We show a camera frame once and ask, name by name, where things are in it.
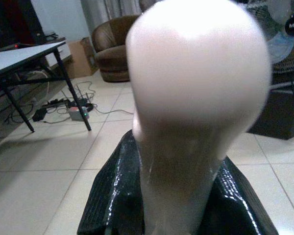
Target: table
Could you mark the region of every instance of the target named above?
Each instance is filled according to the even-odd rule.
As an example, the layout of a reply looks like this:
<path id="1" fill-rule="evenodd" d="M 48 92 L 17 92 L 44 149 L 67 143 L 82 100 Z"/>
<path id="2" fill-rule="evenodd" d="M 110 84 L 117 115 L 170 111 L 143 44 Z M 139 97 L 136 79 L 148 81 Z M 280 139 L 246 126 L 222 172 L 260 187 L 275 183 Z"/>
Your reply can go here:
<path id="1" fill-rule="evenodd" d="M 73 88 L 73 85 L 69 79 L 68 73 L 65 70 L 64 64 L 60 58 L 60 54 L 58 51 L 58 47 L 65 44 L 65 42 L 59 42 L 59 43 L 52 43 L 52 44 L 46 44 L 41 46 L 35 46 L 35 47 L 28 47 L 23 49 L 16 49 L 16 50 L 9 50 L 9 51 L 3 51 L 0 52 L 0 89 L 2 89 L 7 97 L 10 99 L 13 106 L 16 108 L 16 110 L 19 112 L 20 116 L 22 117 L 23 121 L 27 124 L 29 129 L 34 132 L 34 128 L 29 123 L 27 117 L 23 113 L 22 109 L 8 90 L 9 86 L 16 86 L 16 85 L 22 85 L 22 84 L 32 84 L 32 83 L 43 83 L 43 82 L 52 82 L 52 81 L 61 81 L 65 80 L 68 84 L 69 90 L 72 93 L 72 96 L 74 98 L 74 101 L 77 104 L 77 107 L 79 109 L 79 112 L 83 118 L 83 121 L 87 127 L 88 131 L 91 131 L 91 127 L 88 123 L 87 118 L 84 115 L 84 111 L 82 107 L 80 106 L 78 102 L 77 95 L 75 93 L 75 90 Z M 59 68 L 62 73 L 62 77 L 56 76 L 54 72 L 52 72 L 49 68 L 47 68 L 45 65 L 39 62 L 39 60 L 50 54 L 53 53 L 57 63 L 59 65 Z M 40 78 L 40 79 L 33 79 L 33 80 L 26 80 L 26 81 L 11 81 L 8 79 L 9 74 L 13 73 L 15 70 L 26 66 L 28 64 L 36 62 L 40 65 L 41 68 L 43 68 L 50 77 L 48 78 Z"/>

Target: tile floor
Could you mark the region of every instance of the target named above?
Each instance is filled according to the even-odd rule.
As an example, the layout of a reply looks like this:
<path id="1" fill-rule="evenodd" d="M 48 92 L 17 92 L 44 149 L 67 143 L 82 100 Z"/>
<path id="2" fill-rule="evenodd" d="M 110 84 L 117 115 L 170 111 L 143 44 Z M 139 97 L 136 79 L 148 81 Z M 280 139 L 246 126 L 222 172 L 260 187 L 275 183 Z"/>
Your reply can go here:
<path id="1" fill-rule="evenodd" d="M 92 81 L 98 109 L 134 110 L 130 83 L 105 83 L 99 72 L 74 79 Z M 89 83 L 79 84 L 83 93 Z M 62 98 L 60 92 L 54 98 Z M 68 114 L 48 114 L 60 121 Z M 0 235 L 76 234 L 93 180 L 132 115 L 90 112 L 92 132 L 83 123 L 22 124 L 0 143 Z M 294 138 L 282 141 L 244 133 L 228 156 L 249 179 L 280 235 L 294 235 Z"/>

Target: white table top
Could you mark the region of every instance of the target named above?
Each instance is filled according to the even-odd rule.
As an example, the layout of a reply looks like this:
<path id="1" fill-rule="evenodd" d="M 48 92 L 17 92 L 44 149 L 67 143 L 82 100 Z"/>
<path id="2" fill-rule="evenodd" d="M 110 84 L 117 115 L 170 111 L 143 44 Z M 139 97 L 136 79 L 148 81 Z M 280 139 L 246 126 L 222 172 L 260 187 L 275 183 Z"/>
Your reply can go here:
<path id="1" fill-rule="evenodd" d="M 24 64 L 28 60 L 38 58 L 43 54 L 49 54 L 64 43 L 65 42 L 51 43 L 35 47 L 2 51 L 0 52 L 0 74 L 16 68 L 20 64 Z"/>

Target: cardboard box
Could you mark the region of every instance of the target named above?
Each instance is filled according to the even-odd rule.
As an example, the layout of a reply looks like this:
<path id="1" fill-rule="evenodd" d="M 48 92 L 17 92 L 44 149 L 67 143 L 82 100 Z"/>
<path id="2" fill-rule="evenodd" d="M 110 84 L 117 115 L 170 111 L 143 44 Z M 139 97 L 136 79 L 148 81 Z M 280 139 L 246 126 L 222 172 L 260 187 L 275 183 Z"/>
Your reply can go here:
<path id="1" fill-rule="evenodd" d="M 68 43 L 73 63 L 66 66 L 69 78 L 85 77 L 93 75 L 97 70 L 95 54 L 89 38 Z"/>

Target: electric fan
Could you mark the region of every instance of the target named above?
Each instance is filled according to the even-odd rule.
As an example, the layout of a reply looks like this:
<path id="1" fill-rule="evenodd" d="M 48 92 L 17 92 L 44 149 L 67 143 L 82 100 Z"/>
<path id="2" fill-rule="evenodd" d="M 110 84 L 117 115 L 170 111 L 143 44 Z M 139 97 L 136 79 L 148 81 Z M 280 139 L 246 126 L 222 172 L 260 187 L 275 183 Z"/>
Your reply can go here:
<path id="1" fill-rule="evenodd" d="M 294 71 L 294 0 L 244 0 L 246 9 L 263 29 L 273 73 Z"/>

